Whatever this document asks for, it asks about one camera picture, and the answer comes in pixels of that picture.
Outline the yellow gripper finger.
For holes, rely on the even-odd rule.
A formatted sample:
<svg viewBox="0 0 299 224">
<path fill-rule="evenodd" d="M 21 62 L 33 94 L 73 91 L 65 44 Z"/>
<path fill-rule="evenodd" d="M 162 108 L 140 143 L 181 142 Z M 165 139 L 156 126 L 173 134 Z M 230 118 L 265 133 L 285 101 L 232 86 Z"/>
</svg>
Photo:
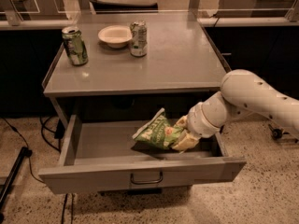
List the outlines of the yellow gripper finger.
<svg viewBox="0 0 299 224">
<path fill-rule="evenodd" d="M 186 116 L 182 116 L 177 122 L 176 125 L 186 129 L 187 128 L 187 117 Z"/>
<path fill-rule="evenodd" d="M 172 149 L 183 152 L 187 149 L 194 148 L 199 143 L 199 138 L 194 136 L 192 133 L 188 131 L 183 131 L 179 136 L 178 140 L 175 142 Z"/>
</svg>

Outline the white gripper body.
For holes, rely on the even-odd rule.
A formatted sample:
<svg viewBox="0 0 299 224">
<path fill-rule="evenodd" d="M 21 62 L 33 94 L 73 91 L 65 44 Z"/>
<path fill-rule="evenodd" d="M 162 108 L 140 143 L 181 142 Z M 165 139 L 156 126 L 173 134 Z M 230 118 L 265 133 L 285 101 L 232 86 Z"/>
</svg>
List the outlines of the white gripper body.
<svg viewBox="0 0 299 224">
<path fill-rule="evenodd" d="M 198 138 L 209 138 L 218 133 L 223 124 L 214 125 L 204 114 L 203 102 L 192 107 L 187 115 L 187 129 Z"/>
</svg>

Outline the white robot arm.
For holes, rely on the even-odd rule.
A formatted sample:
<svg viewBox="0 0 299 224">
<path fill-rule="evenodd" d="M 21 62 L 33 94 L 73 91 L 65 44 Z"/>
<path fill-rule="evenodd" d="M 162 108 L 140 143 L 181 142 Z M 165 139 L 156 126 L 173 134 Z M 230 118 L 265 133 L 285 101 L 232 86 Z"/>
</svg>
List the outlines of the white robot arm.
<svg viewBox="0 0 299 224">
<path fill-rule="evenodd" d="M 178 120 L 185 131 L 172 146 L 185 151 L 201 138 L 217 133 L 228 121 L 257 113 L 275 122 L 287 133 L 299 138 L 299 101 L 272 88 L 254 73 L 236 69 L 221 81 L 221 90 L 193 106 Z"/>
</svg>

